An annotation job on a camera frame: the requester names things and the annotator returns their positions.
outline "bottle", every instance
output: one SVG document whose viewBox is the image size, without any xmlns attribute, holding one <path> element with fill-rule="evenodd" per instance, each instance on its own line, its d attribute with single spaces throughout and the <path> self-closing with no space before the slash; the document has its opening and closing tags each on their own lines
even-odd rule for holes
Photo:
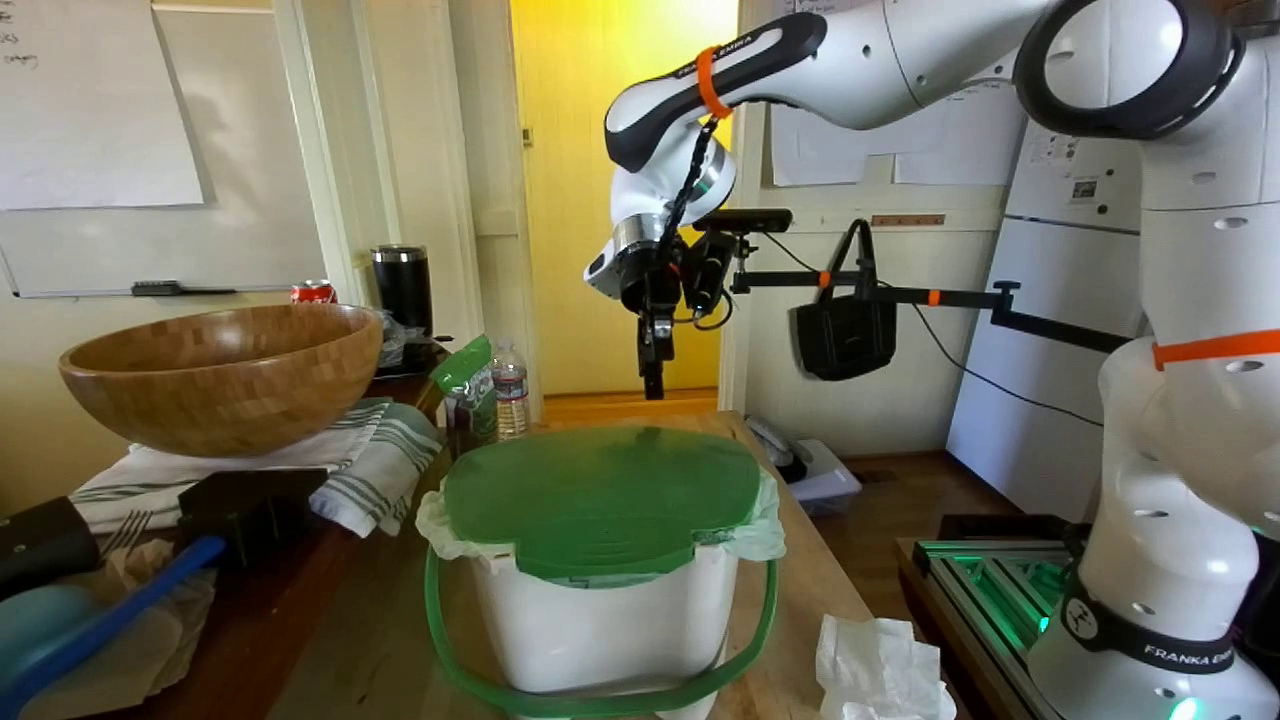
<svg viewBox="0 0 1280 720">
<path fill-rule="evenodd" d="M 529 369 L 513 348 L 493 354 L 494 442 L 529 433 Z"/>
</svg>

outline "doorway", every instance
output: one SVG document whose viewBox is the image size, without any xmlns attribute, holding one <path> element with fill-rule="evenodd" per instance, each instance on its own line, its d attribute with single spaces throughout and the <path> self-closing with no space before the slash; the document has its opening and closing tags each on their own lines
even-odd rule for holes
<svg viewBox="0 0 1280 720">
<path fill-rule="evenodd" d="M 634 317 L 583 284 L 609 238 L 605 107 L 734 35 L 734 0 L 513 0 L 523 230 L 549 395 L 641 394 Z M 717 389 L 719 333 L 677 327 L 668 389 Z"/>
</svg>

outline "wooden bowl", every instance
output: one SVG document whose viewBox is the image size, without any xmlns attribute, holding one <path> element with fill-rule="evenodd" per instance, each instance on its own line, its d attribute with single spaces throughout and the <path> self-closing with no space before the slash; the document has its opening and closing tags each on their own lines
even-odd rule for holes
<svg viewBox="0 0 1280 720">
<path fill-rule="evenodd" d="M 125 442 L 185 455 L 257 455 L 346 414 L 382 319 L 342 306 L 257 306 L 96 335 L 62 354 L 71 395 Z"/>
</svg>

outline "floor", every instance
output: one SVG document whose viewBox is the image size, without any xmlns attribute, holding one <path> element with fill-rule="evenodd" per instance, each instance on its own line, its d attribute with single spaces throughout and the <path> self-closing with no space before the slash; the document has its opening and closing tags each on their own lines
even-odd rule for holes
<svg viewBox="0 0 1280 720">
<path fill-rule="evenodd" d="M 590 421 L 656 421 L 684 414 L 717 414 L 717 394 L 668 394 L 668 400 L 643 400 L 641 394 L 621 395 L 549 395 L 542 427 L 575 427 Z M 899 593 L 894 541 L 936 538 L 946 511 L 994 511 L 1017 517 L 1017 509 L 986 483 L 968 476 L 942 451 L 927 455 L 846 455 L 844 462 L 864 491 L 850 509 L 835 517 L 814 517 L 814 530 L 840 558 L 846 580 L 860 587 L 875 615 L 907 622 L 907 602 Z"/>
</svg>

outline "green lid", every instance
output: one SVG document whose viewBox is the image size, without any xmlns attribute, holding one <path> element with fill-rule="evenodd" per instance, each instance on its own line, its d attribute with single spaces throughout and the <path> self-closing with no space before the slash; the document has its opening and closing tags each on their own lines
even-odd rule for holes
<svg viewBox="0 0 1280 720">
<path fill-rule="evenodd" d="M 752 522 L 755 455 L 677 427 L 542 433 L 483 446 L 442 483 L 453 534 L 513 545 L 551 585 L 643 585 Z"/>
</svg>

